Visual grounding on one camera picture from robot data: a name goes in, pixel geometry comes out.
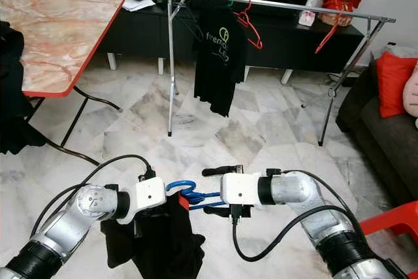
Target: sofa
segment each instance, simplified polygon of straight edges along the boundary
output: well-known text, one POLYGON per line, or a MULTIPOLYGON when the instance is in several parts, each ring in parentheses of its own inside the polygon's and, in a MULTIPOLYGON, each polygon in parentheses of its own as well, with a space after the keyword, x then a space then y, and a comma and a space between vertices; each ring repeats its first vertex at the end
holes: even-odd
POLYGON ((394 205, 418 200, 418 129, 409 114, 382 118, 376 60, 344 99, 336 123, 355 139, 383 182, 394 205))

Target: clothing rail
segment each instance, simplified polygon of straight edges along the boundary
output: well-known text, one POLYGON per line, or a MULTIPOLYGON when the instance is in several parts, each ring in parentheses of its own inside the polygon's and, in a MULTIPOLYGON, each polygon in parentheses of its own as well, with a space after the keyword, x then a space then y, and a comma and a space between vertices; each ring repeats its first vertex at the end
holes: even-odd
MULTIPOLYGON (((180 11, 182 7, 184 7, 184 3, 186 0, 180 0, 177 4, 176 9, 174 12, 172 11, 172 0, 167 0, 167 15, 168 15, 168 24, 169 24, 169 50, 170 50, 170 108, 169 108, 169 137, 172 135, 172 109, 173 109, 173 102, 174 102, 174 92, 176 91, 176 77, 174 74, 174 47, 173 47, 173 38, 172 38, 172 21, 176 14, 180 11)), ((249 0, 232 0, 237 3, 248 3, 249 0)), ((350 57, 348 64, 344 67, 342 71, 342 75, 340 79, 335 83, 333 87, 330 88, 328 92, 328 96, 330 97, 330 103, 328 109, 325 113, 321 134, 319 135, 318 144, 320 146, 323 145, 323 141, 325 138, 325 133, 327 131, 329 116, 331 114, 332 105, 334 103, 335 97, 337 95, 337 90, 342 85, 342 82, 346 79, 347 75, 353 70, 356 63, 360 60, 361 56, 364 54, 366 49, 369 47, 370 43, 374 40, 376 35, 379 33, 381 28, 385 25, 385 23, 395 23, 396 19, 393 18, 386 18, 384 16, 373 16, 370 14, 360 14, 354 12, 346 12, 346 11, 339 11, 339 10, 331 10, 326 8, 314 8, 314 7, 307 7, 302 5, 292 5, 289 3, 277 3, 274 1, 267 1, 267 0, 251 0, 252 5, 261 5, 266 7, 276 7, 276 8, 287 8, 292 10, 309 10, 312 12, 326 12, 326 13, 344 13, 344 16, 352 16, 355 18, 361 18, 367 20, 367 32, 366 35, 363 37, 362 41, 360 42, 357 49, 354 51, 353 55, 350 57), (373 29, 371 21, 377 21, 377 24, 374 26, 373 29)))

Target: red cushion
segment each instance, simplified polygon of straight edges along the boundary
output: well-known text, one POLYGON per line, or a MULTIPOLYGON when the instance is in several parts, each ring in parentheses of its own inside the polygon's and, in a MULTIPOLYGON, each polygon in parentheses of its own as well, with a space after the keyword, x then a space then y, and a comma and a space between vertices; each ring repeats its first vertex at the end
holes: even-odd
POLYGON ((418 58, 401 58, 385 52, 378 61, 380 115, 388 118, 406 113, 402 92, 418 58))

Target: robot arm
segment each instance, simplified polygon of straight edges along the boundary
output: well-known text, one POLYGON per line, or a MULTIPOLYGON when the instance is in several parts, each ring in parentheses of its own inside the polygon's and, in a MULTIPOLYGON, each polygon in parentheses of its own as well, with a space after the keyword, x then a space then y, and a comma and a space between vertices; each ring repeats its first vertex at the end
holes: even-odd
POLYGON ((129 223, 135 214, 165 203, 165 186, 155 177, 127 191, 82 187, 65 210, 49 218, 5 268, 0 279, 49 279, 72 256, 97 220, 129 223))
MULTIPOLYGON (((225 174, 221 181, 221 198, 234 205, 287 204, 297 214, 325 205, 317 182, 298 171, 279 176, 225 174)), ((384 265, 376 258, 341 212, 317 212, 301 224, 334 279, 407 278, 393 264, 384 265)))

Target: tv cabinet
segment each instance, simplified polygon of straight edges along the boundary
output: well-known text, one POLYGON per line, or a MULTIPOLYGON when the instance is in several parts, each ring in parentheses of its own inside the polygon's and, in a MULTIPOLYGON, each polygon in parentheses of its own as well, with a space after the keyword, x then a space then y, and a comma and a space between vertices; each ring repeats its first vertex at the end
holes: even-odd
MULTIPOLYGON (((194 10, 193 15, 199 19, 198 10, 194 10)), ((177 17, 194 28, 193 19, 181 10, 173 21, 174 59, 195 60, 193 34, 177 17)), ((263 49, 248 45, 246 72, 249 67, 270 67, 288 69, 287 77, 290 70, 340 73, 363 38, 353 26, 339 27, 315 55, 315 49, 331 26, 317 19, 312 27, 305 27, 297 23, 296 15, 280 18, 249 12, 249 17, 259 31, 263 49)), ((107 53, 159 58, 162 74, 162 60, 169 58, 167 11, 158 6, 135 12, 122 9, 99 49, 107 53)))

